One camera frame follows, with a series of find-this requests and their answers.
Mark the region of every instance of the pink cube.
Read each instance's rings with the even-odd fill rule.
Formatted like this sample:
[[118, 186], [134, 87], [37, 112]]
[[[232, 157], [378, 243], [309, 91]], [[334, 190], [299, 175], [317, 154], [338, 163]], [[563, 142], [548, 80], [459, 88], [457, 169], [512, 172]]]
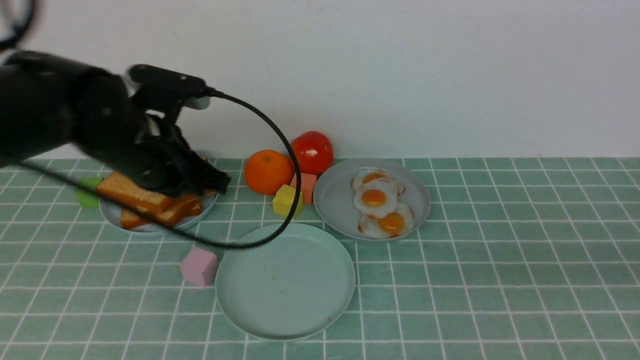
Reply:
[[[314, 201], [314, 188], [316, 187], [318, 177], [305, 173], [301, 173], [300, 176], [302, 178], [302, 184], [300, 184], [300, 189], [302, 189], [302, 199], [305, 204], [311, 204]], [[296, 176], [293, 175], [293, 180], [291, 180], [291, 184], [289, 186], [296, 188], [296, 184], [298, 183], [296, 180]]]
[[218, 257], [213, 252], [194, 247], [180, 264], [186, 282], [201, 288], [213, 281], [218, 269]]

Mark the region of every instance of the toast slice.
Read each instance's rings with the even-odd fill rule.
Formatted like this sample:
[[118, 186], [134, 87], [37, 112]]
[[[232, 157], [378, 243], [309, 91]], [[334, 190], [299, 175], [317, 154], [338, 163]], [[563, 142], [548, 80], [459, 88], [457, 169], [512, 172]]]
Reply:
[[[151, 214], [156, 220], [168, 226], [175, 226], [185, 217], [197, 216], [202, 213], [202, 205], [197, 197], [187, 195], [181, 197], [174, 205], [170, 206], [162, 213], [153, 213], [138, 206], [138, 211]], [[149, 221], [139, 217], [126, 209], [120, 215], [120, 225], [123, 229], [133, 229], [134, 227], [149, 224]]]
[[95, 190], [127, 205], [140, 206], [153, 213], [162, 213], [176, 203], [176, 200], [169, 196], [139, 187], [119, 172], [112, 172]]

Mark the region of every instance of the egg white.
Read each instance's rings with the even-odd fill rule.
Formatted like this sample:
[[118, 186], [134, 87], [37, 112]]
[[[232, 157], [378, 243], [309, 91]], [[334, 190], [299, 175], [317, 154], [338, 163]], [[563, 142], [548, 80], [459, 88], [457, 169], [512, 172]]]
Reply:
[[[362, 195], [367, 190], [379, 190], [385, 194], [386, 201], [381, 206], [368, 206], [362, 202]], [[394, 212], [397, 207], [397, 186], [395, 183], [387, 181], [383, 178], [375, 179], [366, 184], [363, 184], [356, 191], [356, 195], [353, 197], [353, 205], [370, 218], [383, 218], [388, 214]]]
[[415, 221], [413, 219], [413, 212], [411, 211], [411, 208], [402, 202], [398, 202], [395, 212], [400, 214], [404, 220], [404, 227], [399, 235], [393, 235], [384, 231], [380, 227], [378, 219], [369, 218], [367, 216], [360, 218], [360, 221], [358, 222], [358, 230], [366, 236], [374, 239], [388, 239], [403, 235], [407, 231], [413, 229]]
[[358, 191], [358, 189], [362, 185], [364, 185], [363, 184], [364, 178], [367, 177], [371, 173], [377, 173], [377, 174], [381, 175], [381, 177], [377, 178], [376, 180], [384, 179], [386, 181], [395, 183], [395, 186], [398, 189], [398, 191], [397, 191], [398, 196], [402, 195], [404, 193], [404, 191], [406, 190], [406, 186], [404, 185], [404, 183], [402, 181], [394, 179], [394, 177], [391, 176], [391, 174], [389, 174], [388, 171], [380, 169], [380, 168], [376, 168], [376, 169], [371, 169], [370, 168], [370, 169], [366, 169], [366, 170], [360, 171], [351, 180], [351, 188], [354, 189], [355, 191]]

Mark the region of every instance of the red tomato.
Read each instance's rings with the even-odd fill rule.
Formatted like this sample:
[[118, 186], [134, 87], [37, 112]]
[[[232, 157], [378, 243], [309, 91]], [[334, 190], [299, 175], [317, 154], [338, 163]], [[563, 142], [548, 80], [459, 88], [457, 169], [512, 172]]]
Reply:
[[291, 142], [300, 164], [300, 172], [319, 176], [333, 164], [333, 147], [329, 138], [317, 131], [307, 131]]

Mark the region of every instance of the egg yolk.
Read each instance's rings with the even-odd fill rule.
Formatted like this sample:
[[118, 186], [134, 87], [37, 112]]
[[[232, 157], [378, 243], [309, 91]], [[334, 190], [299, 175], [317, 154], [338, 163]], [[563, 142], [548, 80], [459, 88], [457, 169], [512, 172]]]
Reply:
[[404, 218], [399, 213], [391, 213], [378, 220], [380, 229], [389, 234], [400, 234], [404, 229]]
[[369, 182], [371, 182], [371, 181], [374, 181], [375, 179], [379, 179], [379, 178], [381, 178], [381, 177], [385, 177], [385, 175], [384, 175], [384, 174], [381, 174], [381, 173], [379, 173], [379, 172], [372, 172], [371, 174], [369, 174], [369, 175], [365, 176], [365, 177], [362, 179], [362, 183], [363, 183], [363, 184], [366, 184], [366, 183], [369, 183]]
[[387, 196], [385, 192], [378, 189], [367, 190], [362, 193], [362, 203], [366, 206], [372, 206], [377, 208], [387, 202]]

